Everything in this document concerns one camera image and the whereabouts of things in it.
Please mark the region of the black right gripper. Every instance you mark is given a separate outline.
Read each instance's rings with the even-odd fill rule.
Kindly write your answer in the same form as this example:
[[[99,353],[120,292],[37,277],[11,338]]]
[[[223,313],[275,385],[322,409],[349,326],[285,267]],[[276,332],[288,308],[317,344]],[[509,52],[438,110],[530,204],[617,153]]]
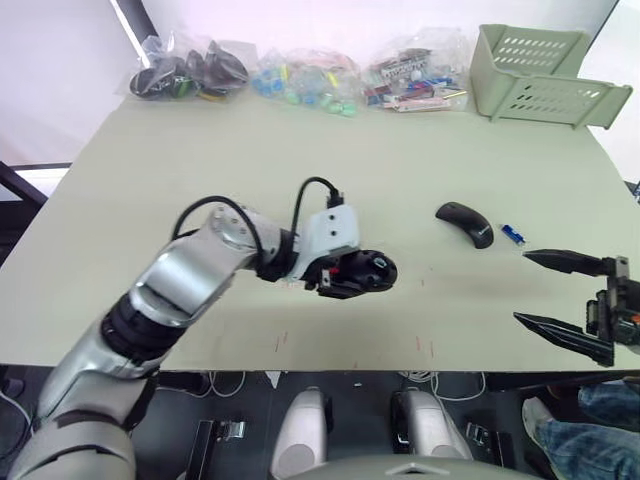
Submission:
[[[514,318],[525,328],[603,367],[614,365],[613,343],[639,345],[639,282],[630,277],[627,257],[601,259],[560,249],[530,250],[523,256],[554,271],[606,278],[606,288],[587,302],[586,330],[591,335],[560,320],[514,312]]]

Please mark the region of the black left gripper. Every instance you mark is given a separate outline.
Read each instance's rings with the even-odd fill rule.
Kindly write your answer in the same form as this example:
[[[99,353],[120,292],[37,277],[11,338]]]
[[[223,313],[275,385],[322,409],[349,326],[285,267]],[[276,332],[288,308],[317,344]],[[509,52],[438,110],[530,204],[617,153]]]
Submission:
[[[314,260],[303,274],[304,289],[318,291],[318,295],[338,300],[358,297],[370,292],[356,278],[360,263],[384,261],[384,254],[377,250],[355,250],[337,256],[323,256]]]

